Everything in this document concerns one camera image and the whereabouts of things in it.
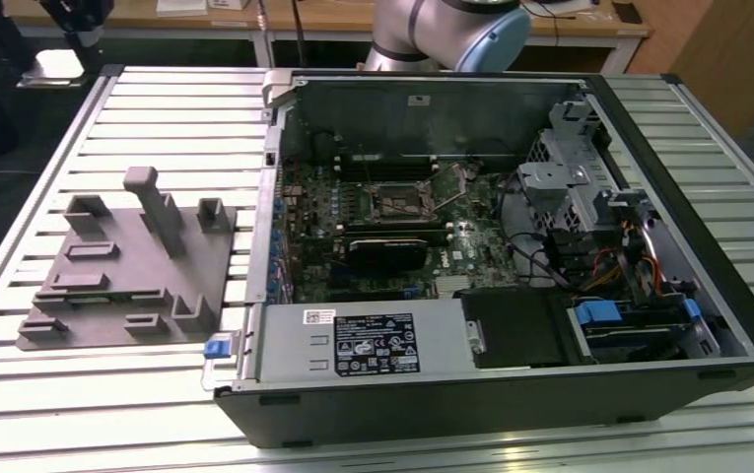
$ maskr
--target wooden desk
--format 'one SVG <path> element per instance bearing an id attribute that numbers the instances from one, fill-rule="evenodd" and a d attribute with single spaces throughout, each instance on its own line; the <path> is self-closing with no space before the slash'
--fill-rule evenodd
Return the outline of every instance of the wooden desk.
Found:
<path id="1" fill-rule="evenodd" d="M 60 36 L 49 16 L 34 0 L 6 0 L 6 11 L 25 35 Z M 254 43 L 257 64 L 268 67 L 268 47 L 258 34 L 256 1 L 246 10 L 212 9 L 202 17 L 160 18 L 157 0 L 117 0 L 106 37 L 249 39 Z M 290 0 L 266 0 L 270 39 L 296 38 Z M 373 5 L 345 0 L 305 0 L 301 16 L 308 40 L 370 41 Z M 600 47 L 612 49 L 602 72 L 622 73 L 637 46 L 652 33 L 648 25 L 622 23 L 612 0 L 602 0 L 593 15 L 576 14 L 574 20 L 532 18 L 528 45 Z"/>

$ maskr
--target power supply label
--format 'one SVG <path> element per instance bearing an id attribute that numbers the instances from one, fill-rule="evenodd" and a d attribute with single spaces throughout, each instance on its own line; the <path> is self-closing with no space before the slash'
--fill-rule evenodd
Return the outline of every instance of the power supply label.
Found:
<path id="1" fill-rule="evenodd" d="M 421 372 L 418 334 L 410 313 L 338 316 L 333 326 L 340 376 Z"/>

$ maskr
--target blue latch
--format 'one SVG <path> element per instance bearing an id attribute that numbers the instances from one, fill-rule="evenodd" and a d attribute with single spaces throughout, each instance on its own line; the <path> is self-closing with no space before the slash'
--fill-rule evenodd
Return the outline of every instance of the blue latch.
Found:
<path id="1" fill-rule="evenodd" d="M 592 322 L 620 322 L 622 314 L 618 313 L 614 301 L 585 301 L 576 307 L 576 316 L 582 325 Z"/>
<path id="2" fill-rule="evenodd" d="M 690 315 L 692 320 L 702 318 L 702 308 L 698 307 L 698 303 L 694 299 L 684 300 L 684 308 L 688 310 L 688 314 Z"/>
<path id="3" fill-rule="evenodd" d="M 232 357 L 232 341 L 230 340 L 209 340 L 205 344 L 205 359 L 218 360 Z"/>

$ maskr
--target small white sticker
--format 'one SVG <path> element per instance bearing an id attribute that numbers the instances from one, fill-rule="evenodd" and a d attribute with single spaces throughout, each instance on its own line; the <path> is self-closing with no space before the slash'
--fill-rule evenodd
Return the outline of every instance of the small white sticker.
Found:
<path id="1" fill-rule="evenodd" d="M 409 96 L 409 106 L 429 106 L 430 96 Z"/>
<path id="2" fill-rule="evenodd" d="M 334 318 L 336 318 L 334 308 L 308 309 L 304 311 L 305 325 L 333 323 Z"/>

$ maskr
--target slotted metal surface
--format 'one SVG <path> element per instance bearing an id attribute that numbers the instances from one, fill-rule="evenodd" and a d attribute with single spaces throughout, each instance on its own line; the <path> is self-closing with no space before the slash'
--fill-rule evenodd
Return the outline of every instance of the slotted metal surface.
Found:
<path id="1" fill-rule="evenodd" d="M 709 125 L 660 79 L 612 82 L 754 289 L 754 168 L 712 139 Z M 93 112 L 62 143 L 37 205 L 28 202 L 22 237 L 0 250 L 10 250 L 9 259 L 0 257 L 0 471 L 754 469 L 754 388 L 717 394 L 653 423 L 264 451 L 202 389 L 201 344 L 29 353 L 14 347 L 66 232 L 58 212 L 77 192 L 98 192 L 110 206 L 138 206 L 122 191 L 128 166 L 160 168 L 161 187 L 178 205 L 220 196 L 240 207 L 225 324 L 241 326 L 262 160 L 261 83 L 260 70 L 128 68 L 104 92 L 94 89 Z"/>

